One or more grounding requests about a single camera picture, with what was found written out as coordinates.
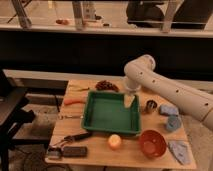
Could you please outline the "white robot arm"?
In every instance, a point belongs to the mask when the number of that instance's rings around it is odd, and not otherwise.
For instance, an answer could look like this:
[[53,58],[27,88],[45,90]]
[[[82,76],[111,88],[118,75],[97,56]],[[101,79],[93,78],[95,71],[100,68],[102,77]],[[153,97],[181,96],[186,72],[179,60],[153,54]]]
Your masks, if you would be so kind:
[[167,99],[213,131],[213,95],[166,78],[154,72],[156,62],[143,55],[124,67],[124,85],[128,91],[146,87]]

